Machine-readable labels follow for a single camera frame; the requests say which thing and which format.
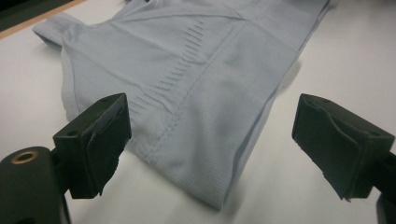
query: seam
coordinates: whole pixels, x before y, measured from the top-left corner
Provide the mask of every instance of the seam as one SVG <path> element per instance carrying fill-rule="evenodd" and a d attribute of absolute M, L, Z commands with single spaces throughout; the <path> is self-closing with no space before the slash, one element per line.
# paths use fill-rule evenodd
<path fill-rule="evenodd" d="M 213 68 L 214 62 L 217 61 L 220 55 L 222 55 L 222 52 L 227 49 L 227 47 L 233 42 L 235 38 L 237 38 L 243 29 L 248 25 L 246 21 L 244 21 L 242 24 L 239 25 L 239 27 L 236 27 L 231 35 L 229 35 L 229 38 L 224 40 L 222 46 L 219 48 L 219 50 L 215 53 L 213 56 L 213 59 L 211 60 L 211 63 L 207 65 L 207 67 L 204 69 L 204 71 L 198 75 L 198 77 L 191 83 L 188 91 L 186 94 L 183 96 L 182 100 L 177 106 L 177 110 L 174 113 L 174 116 L 172 117 L 171 121 L 165 128 L 165 131 L 160 135 L 159 141 L 155 145 L 155 151 L 158 151 L 163 142 L 172 135 L 174 132 L 174 129 L 177 127 L 179 124 L 180 118 L 183 114 L 182 109 L 184 107 L 184 104 L 186 104 L 188 98 L 191 96 L 191 94 L 196 90 L 196 88 L 199 86 L 200 81 L 202 77 L 204 77 L 210 70 Z"/>
<path fill-rule="evenodd" d="M 150 0 L 148 1 L 145 5 L 135 7 L 133 4 L 127 4 L 122 10 L 120 10 L 116 15 L 114 15 L 113 18 L 111 18 L 112 21 L 121 19 L 125 16 L 127 16 L 130 13 L 135 13 L 136 10 L 142 8 L 142 7 L 147 7 L 150 5 L 154 5 L 155 7 L 157 6 L 157 0 Z"/>
<path fill-rule="evenodd" d="M 71 60 L 69 58 L 69 55 L 66 52 L 65 47 L 63 47 L 62 55 L 63 55 L 64 60 L 65 60 L 65 63 L 63 63 L 63 65 L 64 65 L 64 76 L 68 76 L 68 78 L 72 78 L 71 81 L 67 82 L 67 85 L 71 85 L 72 90 L 69 91 L 68 93 L 65 93 L 65 94 L 69 95 L 70 92 L 73 94 L 74 102 L 70 102 L 70 104 L 72 104 L 73 108 L 77 110 L 77 114 L 76 115 L 72 114 L 73 117 L 74 117 L 74 116 L 77 116 L 80 113 L 80 109 L 79 109 L 79 106 L 78 106 L 78 100 L 77 100 L 77 96 L 76 96 L 76 79 L 75 79 L 75 74 L 74 74 L 74 71 L 73 71 L 73 64 L 71 63 Z"/>
<path fill-rule="evenodd" d="M 118 18 L 119 21 L 147 21 L 147 20 L 153 20 L 153 19 L 161 19 L 161 18 L 167 18 L 167 17 L 222 17 L 222 18 L 230 18 L 230 19 L 236 19 L 236 20 L 242 20 L 244 21 L 245 19 L 241 17 L 240 15 L 233 15 L 233 14 L 227 14 L 227 13 L 221 13 L 220 10 L 216 10 L 217 14 L 214 13 L 215 10 L 213 11 L 191 11 L 188 8 L 181 8 L 180 11 L 172 11 L 172 12 L 167 12 L 163 13 L 160 15 L 131 15 L 129 18 Z"/>
<path fill-rule="evenodd" d="M 164 103 L 167 97 L 172 97 L 171 94 L 177 89 L 177 83 L 183 79 L 183 77 L 188 77 L 189 70 L 191 70 L 192 65 L 197 61 L 201 47 L 202 47 L 202 37 L 204 36 L 204 22 L 201 20 L 194 21 L 190 26 L 188 26 L 183 32 L 184 39 L 184 49 L 181 51 L 181 54 L 178 56 L 178 59 L 174 65 L 174 67 L 156 84 L 148 86 L 146 89 L 142 91 L 141 94 L 136 96 L 132 100 L 132 107 L 139 107 L 138 100 L 140 102 L 145 102 L 148 107 L 155 107 L 156 105 L 165 109 L 171 115 L 174 111 L 174 108 Z M 139 154 L 144 156 L 144 158 L 148 161 L 149 164 L 153 164 L 156 161 L 152 159 L 155 157 L 155 153 L 158 151 L 157 147 L 153 147 L 151 150 L 146 148 L 143 150 L 142 147 L 138 148 Z"/>

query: white surface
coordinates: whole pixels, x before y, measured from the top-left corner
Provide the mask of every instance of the white surface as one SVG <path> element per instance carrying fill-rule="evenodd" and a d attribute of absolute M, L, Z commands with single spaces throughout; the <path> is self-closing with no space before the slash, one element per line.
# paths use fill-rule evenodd
<path fill-rule="evenodd" d="M 89 0 L 67 12 L 93 24 L 122 0 Z M 328 98 L 396 134 L 396 2 L 332 3 L 282 88 L 239 183 L 218 212 L 196 201 L 126 149 L 102 197 L 68 205 L 75 224 L 376 223 L 368 199 L 340 201 L 319 168 L 291 139 L 301 93 Z M 59 52 L 28 27 L 0 40 L 0 160 L 25 147 L 53 148 L 67 122 Z"/>

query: stitching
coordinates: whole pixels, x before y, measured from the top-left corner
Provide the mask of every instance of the stitching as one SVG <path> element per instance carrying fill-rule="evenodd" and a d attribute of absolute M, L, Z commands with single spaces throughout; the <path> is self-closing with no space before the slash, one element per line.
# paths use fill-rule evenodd
<path fill-rule="evenodd" d="M 120 21 L 148 21 L 148 20 L 153 20 L 153 19 L 161 19 L 161 18 L 167 18 L 167 17 L 222 17 L 222 18 L 230 18 L 230 19 L 235 19 L 235 20 L 241 20 L 244 21 L 245 19 L 241 18 L 238 15 L 226 15 L 224 13 L 220 13 L 218 15 L 213 15 L 212 12 L 191 12 L 187 8 L 181 8 L 180 12 L 169 12 L 169 13 L 163 13 L 161 15 L 136 15 L 137 18 L 133 17 L 134 15 L 131 15 L 132 18 L 120 18 Z"/>
<path fill-rule="evenodd" d="M 73 69 L 73 64 L 70 61 L 69 55 L 68 55 L 67 50 L 65 49 L 65 47 L 63 47 L 63 56 L 64 56 L 64 59 L 66 60 L 66 63 L 64 63 L 64 71 L 65 71 L 64 76 L 68 76 L 68 78 L 73 78 L 73 80 L 72 81 L 68 81 L 68 83 L 70 83 L 72 85 L 73 90 L 71 90 L 70 92 L 73 93 L 73 96 L 74 96 L 73 105 L 76 106 L 76 110 L 77 110 L 77 114 L 76 115 L 72 114 L 72 116 L 74 117 L 74 116 L 77 116 L 79 114 L 80 109 L 79 109 L 79 106 L 78 106 L 78 100 L 77 100 L 77 96 L 76 96 L 76 79 L 75 79 L 75 73 L 74 73 L 74 69 Z"/>
<path fill-rule="evenodd" d="M 172 120 L 169 122 L 168 126 L 166 127 L 165 131 L 161 134 L 159 141 L 157 144 L 154 146 L 155 151 L 158 151 L 159 148 L 161 147 L 161 144 L 173 133 L 173 130 L 177 127 L 179 124 L 179 121 L 181 119 L 181 115 L 183 114 L 182 108 L 184 107 L 184 104 L 186 104 L 187 99 L 191 96 L 191 93 L 196 90 L 196 88 L 199 86 L 200 81 L 202 77 L 204 77 L 210 70 L 213 68 L 214 62 L 218 59 L 220 55 L 222 55 L 222 52 L 227 49 L 227 47 L 233 42 L 233 40 L 240 35 L 240 33 L 243 31 L 243 29 L 248 25 L 246 21 L 244 21 L 240 27 L 235 28 L 233 34 L 226 39 L 225 43 L 220 47 L 216 55 L 214 56 L 213 60 L 211 60 L 211 63 L 207 65 L 207 67 L 204 69 L 204 71 L 198 75 L 198 77 L 191 83 L 189 90 L 186 92 L 182 100 L 180 101 L 179 105 L 177 106 L 177 110 L 174 113 L 174 116 L 172 117 Z"/>
<path fill-rule="evenodd" d="M 147 104 L 147 105 L 153 106 L 152 103 L 150 103 L 149 101 L 147 101 L 145 98 L 142 98 L 141 96 L 137 96 L 137 97 L 136 97 L 136 100 L 140 100 L 141 102 L 143 102 L 143 103 L 145 103 L 145 104 Z"/>
<path fill-rule="evenodd" d="M 173 69 L 156 85 L 149 86 L 147 89 L 145 89 L 140 97 L 141 101 L 144 100 L 147 103 L 152 103 L 150 105 L 153 107 L 155 105 L 159 105 L 160 107 L 164 108 L 171 115 L 171 118 L 173 108 L 169 108 L 169 105 L 163 102 L 163 100 L 165 100 L 166 97 L 169 97 L 170 92 L 173 92 L 177 89 L 177 85 L 175 85 L 175 83 L 179 82 L 183 77 L 187 76 L 189 73 L 188 70 L 191 69 L 191 64 L 196 62 L 196 58 L 199 56 L 200 48 L 202 47 L 201 37 L 204 36 L 204 34 L 202 34 L 203 24 L 204 23 L 202 21 L 195 21 L 190 27 L 186 29 L 185 32 L 183 32 L 185 48 L 184 50 L 182 50 Z M 163 136 L 163 133 L 165 132 L 166 128 L 161 133 L 159 133 L 159 139 L 161 139 L 161 136 Z M 143 149 L 140 146 L 137 148 L 137 150 L 139 151 L 139 154 L 148 161 L 149 164 L 153 164 L 156 162 L 155 154 L 159 150 L 156 147 L 157 145 L 158 141 L 155 143 L 155 147 Z"/>

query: fabric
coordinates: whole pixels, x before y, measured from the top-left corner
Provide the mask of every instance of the fabric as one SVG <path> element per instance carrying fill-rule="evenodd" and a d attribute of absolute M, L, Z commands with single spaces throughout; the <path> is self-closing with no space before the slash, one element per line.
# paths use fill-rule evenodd
<path fill-rule="evenodd" d="M 134 154 L 220 209 L 327 3 L 134 0 L 94 26 L 61 14 L 34 31 L 62 46 L 69 119 L 125 92 Z"/>

